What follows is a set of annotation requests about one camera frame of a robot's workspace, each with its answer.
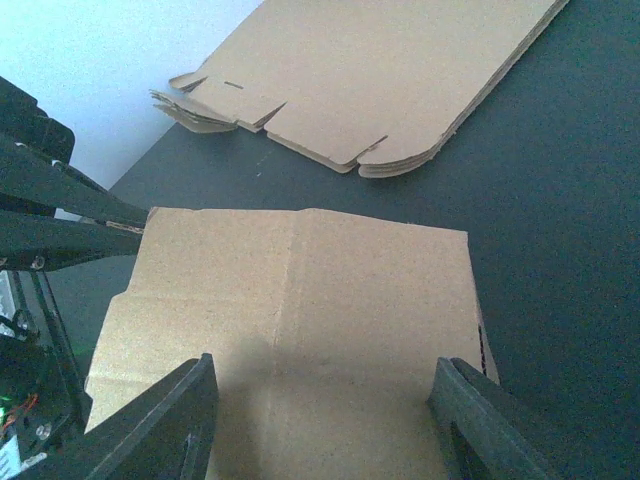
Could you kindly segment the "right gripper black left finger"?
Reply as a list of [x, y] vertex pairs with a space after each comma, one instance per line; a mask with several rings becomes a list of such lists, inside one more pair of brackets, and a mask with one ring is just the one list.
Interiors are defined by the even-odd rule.
[[89, 432], [84, 479], [203, 479], [218, 412], [214, 361], [190, 359]]

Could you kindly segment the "brown cardboard box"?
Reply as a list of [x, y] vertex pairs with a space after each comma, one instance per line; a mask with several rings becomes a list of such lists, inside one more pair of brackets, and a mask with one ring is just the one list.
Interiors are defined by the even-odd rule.
[[436, 363], [498, 376], [465, 232], [321, 209], [151, 211], [87, 379], [97, 427], [213, 357], [220, 479], [443, 479]]

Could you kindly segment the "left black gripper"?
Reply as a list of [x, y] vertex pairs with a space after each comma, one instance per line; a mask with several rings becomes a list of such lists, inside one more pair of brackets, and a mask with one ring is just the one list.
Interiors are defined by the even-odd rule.
[[[50, 166], [69, 163], [75, 145], [69, 128], [8, 80], [1, 82], [1, 133]], [[41, 271], [135, 255], [141, 240], [127, 228], [1, 212], [2, 478], [16, 478], [84, 430], [78, 364]]]

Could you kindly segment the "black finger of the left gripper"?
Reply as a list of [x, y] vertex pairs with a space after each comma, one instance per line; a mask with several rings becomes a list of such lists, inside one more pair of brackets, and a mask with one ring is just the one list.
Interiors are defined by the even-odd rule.
[[1, 134], [1, 193], [95, 220], [144, 226], [148, 211], [88, 186], [50, 157]]

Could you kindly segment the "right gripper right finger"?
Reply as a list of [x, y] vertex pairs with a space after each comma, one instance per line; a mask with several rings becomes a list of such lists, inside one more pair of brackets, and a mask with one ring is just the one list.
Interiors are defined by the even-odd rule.
[[427, 405], [450, 479], [551, 479], [540, 417], [460, 358], [440, 357]]

